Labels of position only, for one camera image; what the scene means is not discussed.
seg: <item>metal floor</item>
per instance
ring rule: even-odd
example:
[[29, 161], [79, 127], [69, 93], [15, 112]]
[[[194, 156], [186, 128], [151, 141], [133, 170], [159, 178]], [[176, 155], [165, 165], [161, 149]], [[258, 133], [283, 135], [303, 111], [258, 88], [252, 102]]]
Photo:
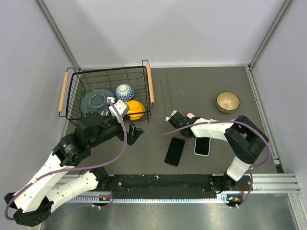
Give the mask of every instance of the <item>metal floor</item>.
[[[158, 68], [152, 69], [153, 90], [156, 103], [152, 109], [152, 118], [170, 116], [173, 110], [182, 114], [193, 113], [207, 119], [235, 119], [239, 115], [247, 116], [263, 130], [255, 98], [244, 67], [213, 68]], [[223, 91], [236, 93], [241, 106], [232, 114], [220, 112], [216, 107], [216, 96]], [[235, 156], [228, 143], [212, 140], [209, 157], [196, 156], [193, 153], [194, 140], [186, 139], [184, 151], [178, 167], [164, 163], [166, 152], [173, 136], [158, 137], [148, 131], [147, 121], [136, 122], [144, 128], [133, 146], [127, 147], [117, 162], [106, 167], [109, 174], [216, 174], [224, 173]], [[156, 123], [155, 130], [161, 133], [174, 130], [163, 121]], [[74, 131], [69, 123], [67, 134]], [[122, 142], [113, 138], [92, 149], [92, 155], [79, 166], [96, 165], [114, 158], [122, 148]], [[267, 155], [266, 149], [256, 163]], [[253, 173], [276, 173], [273, 160], [255, 169]]]
[[[49, 218], [57, 222], [78, 204], [64, 204]], [[287, 194], [252, 194], [241, 209], [225, 204], [112, 204], [83, 207], [42, 230], [298, 230]]]

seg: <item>blue and white vase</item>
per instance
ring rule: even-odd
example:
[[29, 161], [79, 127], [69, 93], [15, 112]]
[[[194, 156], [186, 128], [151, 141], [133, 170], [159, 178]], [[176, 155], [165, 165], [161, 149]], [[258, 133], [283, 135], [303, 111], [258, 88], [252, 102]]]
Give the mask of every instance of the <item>blue and white vase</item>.
[[125, 102], [130, 101], [134, 97], [134, 90], [128, 84], [119, 85], [115, 90], [115, 97]]

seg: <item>wooden handle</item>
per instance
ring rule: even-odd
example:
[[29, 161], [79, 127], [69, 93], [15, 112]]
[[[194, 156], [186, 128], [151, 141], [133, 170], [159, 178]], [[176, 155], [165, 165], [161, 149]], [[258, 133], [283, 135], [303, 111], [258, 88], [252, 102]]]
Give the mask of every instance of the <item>wooden handle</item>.
[[65, 72], [63, 86], [62, 86], [62, 92], [61, 92], [61, 97], [59, 99], [59, 109], [58, 109], [59, 113], [62, 112], [62, 110], [63, 110], [65, 91], [66, 91], [66, 86], [67, 86], [67, 80], [68, 80], [68, 72]]
[[150, 102], [154, 103], [154, 87], [153, 87], [153, 79], [152, 79], [152, 71], [150, 69], [150, 64], [147, 63], [147, 77], [148, 77], [148, 87], [149, 87], [149, 97]]

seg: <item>pink object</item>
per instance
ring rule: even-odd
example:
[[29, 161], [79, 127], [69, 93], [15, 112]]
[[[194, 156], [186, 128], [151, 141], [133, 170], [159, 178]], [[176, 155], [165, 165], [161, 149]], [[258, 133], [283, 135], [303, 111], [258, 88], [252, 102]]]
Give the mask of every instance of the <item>pink object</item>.
[[189, 113], [189, 114], [187, 114], [187, 117], [191, 119], [192, 117], [195, 117], [195, 115]]

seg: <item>black smartphone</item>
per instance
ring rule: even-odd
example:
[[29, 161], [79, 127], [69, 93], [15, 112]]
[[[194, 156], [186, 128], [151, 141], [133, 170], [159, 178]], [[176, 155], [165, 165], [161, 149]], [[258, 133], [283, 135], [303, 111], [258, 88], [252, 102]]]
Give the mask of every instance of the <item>black smartphone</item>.
[[194, 154], [208, 157], [210, 154], [211, 138], [195, 138]]
[[172, 138], [164, 161], [166, 164], [170, 164], [173, 166], [179, 165], [184, 143], [184, 140]]

